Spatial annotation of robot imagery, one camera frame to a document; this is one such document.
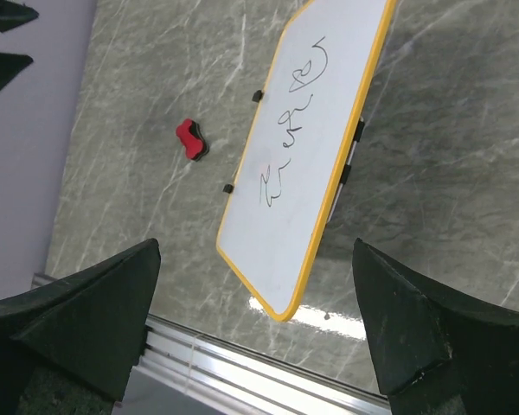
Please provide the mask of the marker pen under whiteboard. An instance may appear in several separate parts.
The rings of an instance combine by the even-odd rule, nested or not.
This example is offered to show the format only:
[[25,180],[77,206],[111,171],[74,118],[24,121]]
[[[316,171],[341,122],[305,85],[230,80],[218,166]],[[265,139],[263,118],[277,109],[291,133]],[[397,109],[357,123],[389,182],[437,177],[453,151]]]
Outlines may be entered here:
[[338,203],[338,199],[340,198],[340,195],[342,193],[343,187],[345,186],[345,184],[348,181],[349,174],[350,174],[350,171],[351,171],[352,159],[353,159],[353,156],[354,156],[354,154],[356,152],[356,146],[361,141],[361,137],[362,137],[362,133],[363,133],[364,127],[365,127],[364,118],[360,117],[359,120],[358,120],[357,126],[356,126],[356,130],[354,132],[354,136],[352,138],[352,143],[350,145],[349,154],[348,154],[346,162],[345,162],[345,164],[343,166],[343,171],[342,171],[342,174],[340,176],[340,180],[338,182],[338,186],[337,186],[337,189],[336,189],[335,197],[334,197],[334,200],[332,202],[330,213],[329,213],[329,216],[328,216],[328,219],[327,219],[328,222],[330,222],[332,217],[333,217],[333,214],[334,214],[334,212],[336,210],[336,205]]

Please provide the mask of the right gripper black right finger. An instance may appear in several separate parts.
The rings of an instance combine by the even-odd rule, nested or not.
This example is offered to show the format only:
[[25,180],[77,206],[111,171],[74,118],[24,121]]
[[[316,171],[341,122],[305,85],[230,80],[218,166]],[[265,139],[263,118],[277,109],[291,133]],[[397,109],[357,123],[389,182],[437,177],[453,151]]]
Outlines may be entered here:
[[519,312],[466,295],[357,239],[353,277],[394,414],[519,414]]

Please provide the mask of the yellow framed whiteboard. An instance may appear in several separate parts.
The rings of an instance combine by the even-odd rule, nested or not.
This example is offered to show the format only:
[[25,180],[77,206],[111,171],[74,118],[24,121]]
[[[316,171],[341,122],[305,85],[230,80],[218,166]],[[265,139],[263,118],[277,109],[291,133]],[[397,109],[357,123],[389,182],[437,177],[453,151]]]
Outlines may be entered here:
[[310,1],[279,38],[216,239],[275,321],[304,295],[394,7]]

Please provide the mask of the red black whiteboard eraser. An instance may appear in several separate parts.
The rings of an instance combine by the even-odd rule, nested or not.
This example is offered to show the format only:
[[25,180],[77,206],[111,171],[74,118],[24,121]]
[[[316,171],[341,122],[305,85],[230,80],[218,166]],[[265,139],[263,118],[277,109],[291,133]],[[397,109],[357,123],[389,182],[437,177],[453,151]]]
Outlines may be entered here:
[[200,125],[196,121],[186,118],[177,126],[176,136],[189,160],[198,162],[208,153],[208,143],[202,136]]

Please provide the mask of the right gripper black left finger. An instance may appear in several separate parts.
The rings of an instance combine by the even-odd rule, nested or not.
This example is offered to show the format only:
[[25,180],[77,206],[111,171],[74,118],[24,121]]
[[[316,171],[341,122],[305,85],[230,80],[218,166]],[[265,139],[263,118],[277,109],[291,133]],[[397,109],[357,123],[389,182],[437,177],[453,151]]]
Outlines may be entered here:
[[145,240],[0,300],[0,414],[109,414],[144,350],[161,265]]

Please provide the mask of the aluminium rail frame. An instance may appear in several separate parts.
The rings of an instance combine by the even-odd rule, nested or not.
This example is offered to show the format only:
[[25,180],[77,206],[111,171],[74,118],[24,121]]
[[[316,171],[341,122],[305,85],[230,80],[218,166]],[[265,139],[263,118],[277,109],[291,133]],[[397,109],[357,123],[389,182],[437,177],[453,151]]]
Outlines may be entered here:
[[291,363],[149,315],[136,371],[226,414],[389,414],[389,403]]

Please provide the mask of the black clip on whiteboard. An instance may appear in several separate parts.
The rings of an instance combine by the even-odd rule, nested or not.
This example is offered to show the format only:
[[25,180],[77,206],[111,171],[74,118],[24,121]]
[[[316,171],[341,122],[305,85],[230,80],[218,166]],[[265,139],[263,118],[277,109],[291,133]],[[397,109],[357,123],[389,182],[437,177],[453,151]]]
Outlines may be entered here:
[[262,100],[263,95],[264,95],[264,93],[262,90],[255,91],[253,94],[253,97],[252,97],[252,101],[255,103],[259,103]]

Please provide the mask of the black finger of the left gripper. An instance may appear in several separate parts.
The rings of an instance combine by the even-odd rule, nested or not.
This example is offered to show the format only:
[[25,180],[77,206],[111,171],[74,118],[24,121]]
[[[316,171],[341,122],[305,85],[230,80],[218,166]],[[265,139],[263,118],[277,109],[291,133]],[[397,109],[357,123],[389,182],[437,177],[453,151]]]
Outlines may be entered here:
[[39,13],[25,4],[0,0],[0,33],[33,22],[38,17]]
[[0,92],[33,61],[25,54],[0,53]]

